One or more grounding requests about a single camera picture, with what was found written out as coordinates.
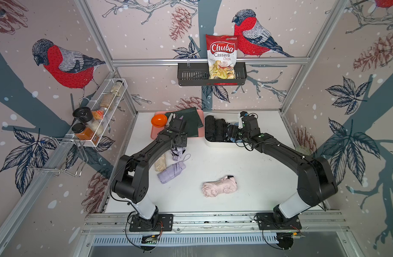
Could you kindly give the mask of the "black sleeved umbrella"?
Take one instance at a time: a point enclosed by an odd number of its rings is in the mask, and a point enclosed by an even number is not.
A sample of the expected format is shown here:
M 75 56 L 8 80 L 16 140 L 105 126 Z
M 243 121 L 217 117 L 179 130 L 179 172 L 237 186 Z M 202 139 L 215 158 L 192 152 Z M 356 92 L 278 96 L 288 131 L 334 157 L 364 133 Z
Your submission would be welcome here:
M 211 115 L 205 117 L 205 138 L 207 141 L 214 142 L 216 129 L 215 129 L 215 118 Z

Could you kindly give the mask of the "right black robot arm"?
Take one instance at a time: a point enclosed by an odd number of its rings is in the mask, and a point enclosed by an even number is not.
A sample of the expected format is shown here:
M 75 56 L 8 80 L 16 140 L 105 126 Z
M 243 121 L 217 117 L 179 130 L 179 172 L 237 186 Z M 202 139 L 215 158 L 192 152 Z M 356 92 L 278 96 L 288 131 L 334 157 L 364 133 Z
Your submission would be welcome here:
M 262 133 L 254 114 L 242 111 L 238 125 L 237 138 L 242 141 L 246 150 L 269 155 L 298 176 L 297 191 L 273 209 L 274 223 L 286 223 L 338 192 L 337 182 L 325 158 L 302 154 L 284 145 L 274 136 Z

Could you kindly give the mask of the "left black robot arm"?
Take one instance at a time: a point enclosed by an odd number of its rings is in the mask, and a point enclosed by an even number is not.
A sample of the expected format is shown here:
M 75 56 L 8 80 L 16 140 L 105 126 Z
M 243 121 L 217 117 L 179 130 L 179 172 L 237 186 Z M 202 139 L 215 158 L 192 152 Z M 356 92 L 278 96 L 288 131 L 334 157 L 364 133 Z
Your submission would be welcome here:
M 171 148 L 187 146 L 185 126 L 182 118 L 174 118 L 143 150 L 131 156 L 123 155 L 118 161 L 110 191 L 121 201 L 129 202 L 144 220 L 152 220 L 157 215 L 157 207 L 147 197 L 149 169 Z

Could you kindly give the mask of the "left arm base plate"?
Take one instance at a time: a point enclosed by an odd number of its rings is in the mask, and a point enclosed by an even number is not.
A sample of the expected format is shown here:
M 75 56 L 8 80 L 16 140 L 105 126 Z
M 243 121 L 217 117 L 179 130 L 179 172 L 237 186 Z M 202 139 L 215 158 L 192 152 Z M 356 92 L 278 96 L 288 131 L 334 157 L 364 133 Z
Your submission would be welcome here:
M 129 232 L 172 231 L 173 223 L 173 214 L 154 214 L 150 220 L 134 214 L 128 221 Z

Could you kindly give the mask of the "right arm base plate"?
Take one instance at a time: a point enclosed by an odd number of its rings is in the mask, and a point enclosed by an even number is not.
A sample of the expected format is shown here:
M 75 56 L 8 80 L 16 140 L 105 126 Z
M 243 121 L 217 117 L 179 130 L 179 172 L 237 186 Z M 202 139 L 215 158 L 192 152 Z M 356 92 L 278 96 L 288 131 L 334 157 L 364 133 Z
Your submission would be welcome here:
M 285 218 L 279 214 L 266 212 L 257 213 L 254 221 L 258 223 L 260 230 L 301 230 L 302 225 L 298 216 L 293 218 Z

